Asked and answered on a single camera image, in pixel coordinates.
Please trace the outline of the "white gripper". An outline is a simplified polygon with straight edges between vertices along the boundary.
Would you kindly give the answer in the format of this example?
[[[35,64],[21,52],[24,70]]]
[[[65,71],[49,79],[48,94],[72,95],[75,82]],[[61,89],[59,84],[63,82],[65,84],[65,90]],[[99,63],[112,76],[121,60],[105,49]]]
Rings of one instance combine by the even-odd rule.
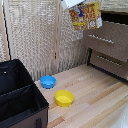
[[[64,10],[74,7],[85,0],[61,0],[61,5]]]

